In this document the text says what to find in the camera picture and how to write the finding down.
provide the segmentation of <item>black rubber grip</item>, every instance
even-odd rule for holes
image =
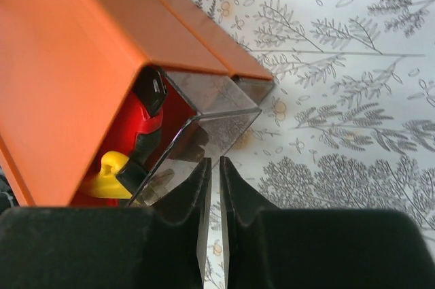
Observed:
[[[159,68],[145,67],[137,76],[133,92],[145,105],[150,117],[156,116],[168,95]]]
[[[139,134],[136,138],[135,149],[130,154],[133,159],[143,165],[151,153],[158,147],[162,139],[162,130],[158,129],[150,134]]]
[[[116,175],[116,179],[133,195],[139,189],[147,174],[148,172],[143,165],[130,159]]]

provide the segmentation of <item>black tip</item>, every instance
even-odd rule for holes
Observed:
[[[211,200],[211,159],[203,158],[189,178],[152,207],[167,221],[196,227],[197,236],[186,239],[186,245],[196,250],[204,281]]]
[[[226,211],[232,211],[242,224],[249,224],[260,209],[278,208],[251,187],[225,156],[220,158],[220,186],[221,205],[225,204]]]

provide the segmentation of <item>red object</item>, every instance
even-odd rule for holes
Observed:
[[[100,199],[77,192],[70,205],[75,207],[117,207],[119,206],[119,199]]]
[[[152,152],[145,163],[148,169],[157,163],[185,122],[196,115],[196,112],[168,82],[168,79],[164,78],[163,82],[168,90],[168,96],[164,100],[162,108],[166,112],[162,123],[162,139],[158,148]]]
[[[101,158],[108,151],[117,151],[130,156],[139,134],[150,134],[162,126],[163,109],[150,118],[145,106],[133,91],[130,91],[114,123],[95,157],[95,168],[99,171]]]

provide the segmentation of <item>yellow plastic piece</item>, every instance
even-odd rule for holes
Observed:
[[[90,181],[82,183],[80,191],[102,199],[130,199],[131,193],[116,179],[116,174],[128,162],[122,153],[109,151],[101,158],[101,170]]]

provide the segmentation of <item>orange dot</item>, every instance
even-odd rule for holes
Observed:
[[[283,121],[283,120],[285,120],[285,114],[283,114],[282,112],[281,112],[281,113],[278,113],[278,114],[275,114],[275,118],[276,118],[278,121]]]
[[[287,107],[285,106],[284,102],[278,101],[275,104],[275,111],[278,114],[283,114],[287,110]]]
[[[216,256],[220,256],[222,254],[222,247],[221,247],[221,245],[219,245],[218,243],[215,244],[214,247],[213,247],[213,253]]]
[[[242,136],[240,136],[239,139],[234,143],[232,149],[241,150],[249,146],[249,144],[252,142],[252,139],[254,138],[252,134],[252,129],[248,129],[247,131],[245,131]]]
[[[222,2],[222,4],[220,5],[220,7],[221,7],[223,10],[228,10],[228,9],[230,9],[230,3],[229,3],[228,1],[224,1],[224,2]]]

